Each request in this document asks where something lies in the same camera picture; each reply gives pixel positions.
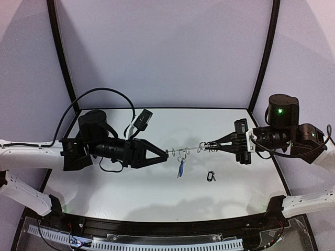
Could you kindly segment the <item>left black frame post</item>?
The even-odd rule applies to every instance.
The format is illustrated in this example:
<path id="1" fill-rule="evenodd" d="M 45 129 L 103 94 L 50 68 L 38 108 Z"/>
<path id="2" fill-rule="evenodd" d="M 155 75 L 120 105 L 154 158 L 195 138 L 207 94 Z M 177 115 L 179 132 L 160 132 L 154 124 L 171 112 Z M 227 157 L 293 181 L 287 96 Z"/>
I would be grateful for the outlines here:
<path id="1" fill-rule="evenodd" d="M 47 3 L 47 10 L 49 16 L 50 27 L 52 31 L 53 41 L 55 50 L 58 57 L 59 66 L 61 69 L 61 73 L 63 76 L 63 80 L 65 83 L 66 91 L 68 92 L 68 96 L 71 102 L 74 102 L 76 99 L 76 94 L 74 91 L 74 87 L 70 77 L 70 71 L 68 68 L 68 64 L 65 57 L 64 47 L 62 43 L 60 27 L 58 22 L 58 15 L 57 15 L 57 8 L 56 8 L 56 1 L 54 0 L 46 0 Z"/>

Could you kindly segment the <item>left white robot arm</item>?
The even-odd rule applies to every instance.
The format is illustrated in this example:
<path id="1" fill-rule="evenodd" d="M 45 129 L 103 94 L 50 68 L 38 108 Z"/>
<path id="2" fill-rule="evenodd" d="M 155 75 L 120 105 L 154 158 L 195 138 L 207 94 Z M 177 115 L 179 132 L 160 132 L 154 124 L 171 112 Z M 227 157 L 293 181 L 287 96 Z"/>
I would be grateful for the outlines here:
<path id="1" fill-rule="evenodd" d="M 136 135 L 148 126 L 152 112 L 143 110 L 121 139 L 107 123 L 107 114 L 92 110 L 78 118 L 79 132 L 74 138 L 63 138 L 46 144 L 1 141 L 1 195 L 35 211 L 41 217 L 61 218 L 60 200 L 39 192 L 13 176 L 12 168 L 82 170 L 101 157 L 135 169 L 168 160 L 168 153 Z"/>

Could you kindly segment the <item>metal ring disc with keyrings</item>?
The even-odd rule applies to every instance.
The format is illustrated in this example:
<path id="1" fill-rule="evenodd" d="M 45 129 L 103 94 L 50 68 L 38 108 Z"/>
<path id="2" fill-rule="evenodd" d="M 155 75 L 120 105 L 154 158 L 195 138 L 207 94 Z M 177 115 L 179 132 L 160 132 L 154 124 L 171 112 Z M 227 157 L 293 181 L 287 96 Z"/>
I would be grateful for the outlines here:
<path id="1" fill-rule="evenodd" d="M 175 157 L 178 162 L 184 162 L 186 161 L 186 158 L 190 155 L 192 151 L 195 151 L 196 153 L 201 152 L 215 152 L 217 151 L 217 147 L 220 145 L 218 143 L 215 143 L 214 141 L 210 142 L 200 142 L 197 146 L 193 147 L 183 147 L 183 148 L 170 148 L 166 149 L 165 152 L 168 155 L 168 157 Z"/>

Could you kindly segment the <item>blue tag key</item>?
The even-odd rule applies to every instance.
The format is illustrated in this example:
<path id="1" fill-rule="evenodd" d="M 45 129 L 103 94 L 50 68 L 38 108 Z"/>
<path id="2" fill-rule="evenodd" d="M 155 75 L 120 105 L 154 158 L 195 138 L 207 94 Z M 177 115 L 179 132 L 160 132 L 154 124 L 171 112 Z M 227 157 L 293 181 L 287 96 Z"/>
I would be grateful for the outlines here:
<path id="1" fill-rule="evenodd" d="M 184 173 L 184 164 L 186 162 L 186 156 L 178 157 L 177 161 L 179 162 L 177 178 L 181 178 L 183 176 L 183 173 Z"/>

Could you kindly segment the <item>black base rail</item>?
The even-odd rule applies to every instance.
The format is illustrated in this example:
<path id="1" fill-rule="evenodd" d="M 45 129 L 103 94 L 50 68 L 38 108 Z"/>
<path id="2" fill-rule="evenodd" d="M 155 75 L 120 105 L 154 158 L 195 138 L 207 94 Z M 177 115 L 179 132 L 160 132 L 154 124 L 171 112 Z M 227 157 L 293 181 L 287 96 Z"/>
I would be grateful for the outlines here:
<path id="1" fill-rule="evenodd" d="M 205 234 L 249 235 L 276 226 L 264 213 L 230 219 L 190 222 L 134 222 L 105 220 L 74 214 L 64 214 L 56 227 L 70 227 L 75 234 L 105 236 L 107 234 L 135 236 L 186 236 Z"/>

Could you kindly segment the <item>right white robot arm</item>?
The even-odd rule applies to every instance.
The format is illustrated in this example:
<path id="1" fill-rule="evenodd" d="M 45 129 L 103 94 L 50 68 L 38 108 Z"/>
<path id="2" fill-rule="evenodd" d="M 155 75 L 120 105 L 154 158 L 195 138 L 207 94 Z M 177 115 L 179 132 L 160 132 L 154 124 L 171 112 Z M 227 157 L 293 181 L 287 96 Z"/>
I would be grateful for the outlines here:
<path id="1" fill-rule="evenodd" d="M 265 111 L 266 126 L 249 128 L 246 119 L 234 122 L 234 131 L 215 141 L 205 142 L 208 151 L 232 153 L 240 164 L 251 163 L 251 154 L 268 152 L 271 156 L 298 158 L 334 173 L 332 128 L 327 132 L 310 123 L 299 124 L 296 97 L 274 94 Z M 300 196 L 276 196 L 269 206 L 284 218 L 334 209 L 334 188 Z"/>

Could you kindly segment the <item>black tag key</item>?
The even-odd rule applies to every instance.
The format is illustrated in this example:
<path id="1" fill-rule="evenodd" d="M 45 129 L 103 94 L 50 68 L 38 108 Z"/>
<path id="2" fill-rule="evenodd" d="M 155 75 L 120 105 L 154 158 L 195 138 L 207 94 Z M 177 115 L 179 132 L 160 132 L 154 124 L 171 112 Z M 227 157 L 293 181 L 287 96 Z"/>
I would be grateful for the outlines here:
<path id="1" fill-rule="evenodd" d="M 209 170 L 206 179 L 208 182 L 216 181 L 215 172 L 213 170 Z"/>

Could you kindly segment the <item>black frame post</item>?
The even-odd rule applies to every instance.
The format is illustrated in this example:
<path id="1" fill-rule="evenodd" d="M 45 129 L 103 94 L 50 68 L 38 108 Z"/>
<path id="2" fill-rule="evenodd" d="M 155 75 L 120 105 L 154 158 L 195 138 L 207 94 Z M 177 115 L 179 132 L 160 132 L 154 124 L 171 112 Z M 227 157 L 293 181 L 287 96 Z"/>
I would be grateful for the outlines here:
<path id="1" fill-rule="evenodd" d="M 271 9 L 271 15 L 270 15 L 270 22 L 269 22 L 269 27 L 267 30 L 267 36 L 266 36 L 266 41 L 264 45 L 264 50 L 263 50 L 263 55 L 262 55 L 262 60 L 260 63 L 260 68 L 259 72 L 255 81 L 255 86 L 253 89 L 253 93 L 251 96 L 251 100 L 249 102 L 249 106 L 247 108 L 248 113 L 253 114 L 260 91 L 261 87 L 263 84 L 263 80 L 265 77 L 265 73 L 267 70 L 267 66 L 269 63 L 271 51 L 272 51 L 272 46 L 273 46 L 273 41 L 274 41 L 274 36 L 276 32 L 276 26 L 277 26 L 277 20 L 278 20 L 278 15 L 280 11 L 280 5 L 281 1 L 280 0 L 273 0 L 272 1 L 272 9 Z"/>
<path id="2" fill-rule="evenodd" d="M 52 31 L 53 41 L 55 50 L 58 57 L 59 66 L 61 69 L 61 73 L 63 76 L 63 80 L 65 83 L 66 91 L 68 92 L 68 96 L 71 102 L 74 102 L 76 99 L 76 94 L 74 91 L 74 87 L 70 77 L 70 71 L 68 68 L 68 64 L 65 57 L 64 47 L 62 43 L 60 27 L 58 22 L 58 15 L 57 15 L 57 8 L 56 8 L 56 1 L 54 0 L 46 0 L 47 3 L 47 10 L 49 16 L 50 27 Z"/>

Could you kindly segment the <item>right black frame post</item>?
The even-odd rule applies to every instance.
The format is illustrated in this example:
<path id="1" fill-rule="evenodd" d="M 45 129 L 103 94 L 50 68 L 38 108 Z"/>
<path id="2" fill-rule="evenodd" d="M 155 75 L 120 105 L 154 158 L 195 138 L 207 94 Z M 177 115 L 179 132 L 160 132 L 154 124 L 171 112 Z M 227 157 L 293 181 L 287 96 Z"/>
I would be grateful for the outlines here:
<path id="1" fill-rule="evenodd" d="M 263 84 L 263 80 L 265 77 L 265 73 L 267 70 L 267 66 L 269 63 L 271 51 L 272 51 L 272 46 L 273 46 L 273 41 L 274 41 L 274 36 L 276 32 L 276 26 L 277 26 L 277 20 L 278 20 L 278 15 L 280 11 L 280 5 L 281 1 L 280 0 L 273 0 L 272 1 L 272 9 L 271 9 L 271 15 L 270 15 L 270 22 L 269 22 L 269 27 L 267 30 L 267 36 L 266 36 L 266 41 L 264 45 L 264 50 L 263 50 L 263 55 L 262 55 L 262 60 L 260 63 L 260 68 L 259 72 L 255 81 L 255 86 L 253 89 L 253 93 L 251 96 L 251 100 L 249 102 L 249 106 L 247 108 L 248 113 L 253 114 L 260 91 L 261 87 Z"/>

